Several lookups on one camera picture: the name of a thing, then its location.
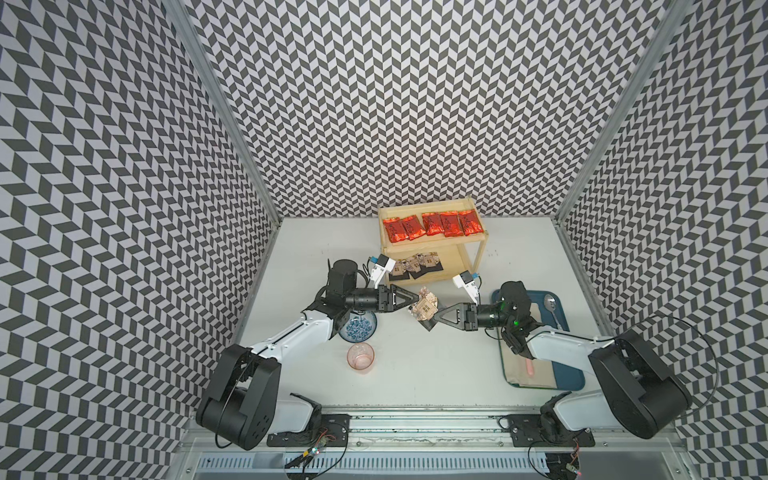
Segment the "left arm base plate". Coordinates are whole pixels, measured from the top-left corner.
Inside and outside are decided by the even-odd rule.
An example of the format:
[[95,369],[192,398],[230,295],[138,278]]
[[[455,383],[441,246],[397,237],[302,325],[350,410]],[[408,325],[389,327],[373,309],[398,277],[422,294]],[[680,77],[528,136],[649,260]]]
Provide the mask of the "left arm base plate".
[[326,447],[345,447],[349,441],[351,419],[352,417],[348,414],[321,414],[310,420],[305,431],[269,434],[267,446],[308,448],[324,439]]

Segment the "pink translucent cup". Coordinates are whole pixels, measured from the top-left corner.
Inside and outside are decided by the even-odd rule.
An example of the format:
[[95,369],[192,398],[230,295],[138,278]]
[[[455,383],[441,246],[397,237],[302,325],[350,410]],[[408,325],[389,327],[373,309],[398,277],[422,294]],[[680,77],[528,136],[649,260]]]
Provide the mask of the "pink translucent cup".
[[349,367],[360,373],[367,372],[373,366],[375,358],[374,348],[366,342],[353,344],[346,355]]

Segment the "black tea bag house print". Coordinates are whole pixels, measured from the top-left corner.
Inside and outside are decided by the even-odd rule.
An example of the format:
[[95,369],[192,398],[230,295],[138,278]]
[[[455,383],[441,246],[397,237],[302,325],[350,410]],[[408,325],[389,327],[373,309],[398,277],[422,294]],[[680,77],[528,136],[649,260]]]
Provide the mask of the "black tea bag house print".
[[441,260],[436,252],[420,253],[418,255],[424,272],[431,273],[443,270]]
[[418,292],[418,300],[409,307],[409,310],[417,321],[430,321],[439,310],[438,298],[428,288],[422,287]]
[[419,255],[412,255],[403,260],[406,272],[412,278],[419,278],[424,274],[423,267],[420,262]]
[[389,280],[391,282],[408,280],[410,273],[407,269],[407,262],[405,260],[397,260],[393,269],[389,272]]

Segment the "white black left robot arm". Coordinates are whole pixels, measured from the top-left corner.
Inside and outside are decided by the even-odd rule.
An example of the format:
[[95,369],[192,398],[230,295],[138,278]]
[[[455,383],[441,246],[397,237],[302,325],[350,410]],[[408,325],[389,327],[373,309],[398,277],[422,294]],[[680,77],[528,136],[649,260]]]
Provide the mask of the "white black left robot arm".
[[368,269],[349,259],[330,264],[326,284],[295,323],[252,346],[232,344],[222,351],[195,413],[217,447],[251,450],[271,435],[309,445],[321,437],[322,406],[280,393],[283,364],[331,340],[353,312],[390,313],[419,300],[411,291],[382,283],[394,270],[394,259],[381,254],[370,261]]

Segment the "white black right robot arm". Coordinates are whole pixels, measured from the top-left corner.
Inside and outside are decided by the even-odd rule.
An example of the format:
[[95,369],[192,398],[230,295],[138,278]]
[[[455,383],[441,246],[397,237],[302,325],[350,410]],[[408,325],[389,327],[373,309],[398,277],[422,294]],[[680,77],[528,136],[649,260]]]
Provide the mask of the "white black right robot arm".
[[594,428],[623,428],[650,439],[692,405],[682,381],[634,330],[585,337],[556,329],[531,313],[524,284],[507,281],[496,302],[462,302],[436,312],[436,321],[462,331],[493,328],[518,356],[569,366],[596,378],[598,389],[566,392],[540,409],[539,430],[551,444]]

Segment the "aluminium mounting rail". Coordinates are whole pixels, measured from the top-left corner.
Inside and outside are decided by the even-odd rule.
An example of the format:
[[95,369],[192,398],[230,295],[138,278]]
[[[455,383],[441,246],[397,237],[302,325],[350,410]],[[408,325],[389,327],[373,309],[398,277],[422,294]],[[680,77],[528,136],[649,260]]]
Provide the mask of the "aluminium mounting rail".
[[174,453],[169,479],[699,479],[672,429],[640,440],[595,429],[562,446],[509,428],[511,407],[338,408],[318,446],[229,446],[200,427]]

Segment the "red tea bag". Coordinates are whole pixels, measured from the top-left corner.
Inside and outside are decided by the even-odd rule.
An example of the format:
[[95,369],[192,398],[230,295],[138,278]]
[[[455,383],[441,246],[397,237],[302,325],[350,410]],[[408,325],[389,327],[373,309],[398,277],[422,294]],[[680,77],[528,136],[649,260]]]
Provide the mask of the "red tea bag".
[[460,216],[457,211],[440,212],[439,219],[442,233],[446,238],[461,237],[464,235]]
[[409,240],[413,241],[426,235],[426,230],[417,215],[404,217],[401,222]]
[[395,244],[409,239],[401,218],[386,218],[382,221],[382,225],[390,243]]
[[421,215],[421,218],[427,236],[436,236],[444,233],[441,215],[438,212],[425,212]]
[[484,232],[484,228],[476,210],[472,209],[460,211],[458,216],[462,231],[465,236],[471,236]]

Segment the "blue patterned ceramic bowl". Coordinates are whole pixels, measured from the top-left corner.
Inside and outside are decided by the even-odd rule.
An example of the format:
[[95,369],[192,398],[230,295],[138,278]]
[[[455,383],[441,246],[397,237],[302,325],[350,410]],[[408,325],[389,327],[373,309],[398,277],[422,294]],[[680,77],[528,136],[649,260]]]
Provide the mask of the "blue patterned ceramic bowl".
[[374,335],[377,326],[378,319],[374,312],[351,312],[345,325],[339,330],[339,335],[349,343],[361,343]]

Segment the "teal tray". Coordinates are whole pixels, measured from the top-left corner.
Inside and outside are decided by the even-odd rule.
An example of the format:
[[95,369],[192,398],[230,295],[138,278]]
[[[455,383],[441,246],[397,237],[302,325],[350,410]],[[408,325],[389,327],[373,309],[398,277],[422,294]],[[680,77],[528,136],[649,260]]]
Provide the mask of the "teal tray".
[[579,391],[584,388],[586,381],[581,370],[563,365],[561,363],[553,363],[557,367],[561,368],[560,374],[558,375],[556,390]]

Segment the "pink handled metal spoon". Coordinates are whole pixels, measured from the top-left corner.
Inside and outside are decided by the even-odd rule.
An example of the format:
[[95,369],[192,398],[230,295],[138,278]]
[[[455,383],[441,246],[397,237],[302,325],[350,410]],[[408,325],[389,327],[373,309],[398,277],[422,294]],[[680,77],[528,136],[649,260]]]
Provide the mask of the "pink handled metal spoon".
[[[528,290],[532,301],[531,315],[539,322],[558,330],[568,330],[566,318],[559,299],[554,293],[542,290]],[[539,388],[555,388],[558,383],[560,367],[553,362],[542,360],[526,360],[525,372],[527,377]]]

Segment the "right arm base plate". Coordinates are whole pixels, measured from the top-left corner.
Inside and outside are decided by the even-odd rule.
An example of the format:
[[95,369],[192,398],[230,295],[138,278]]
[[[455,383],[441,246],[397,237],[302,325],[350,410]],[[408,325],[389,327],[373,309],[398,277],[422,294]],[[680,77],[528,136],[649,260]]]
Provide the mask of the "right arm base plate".
[[511,414],[504,417],[515,447],[595,447],[591,432],[571,431],[551,415]]

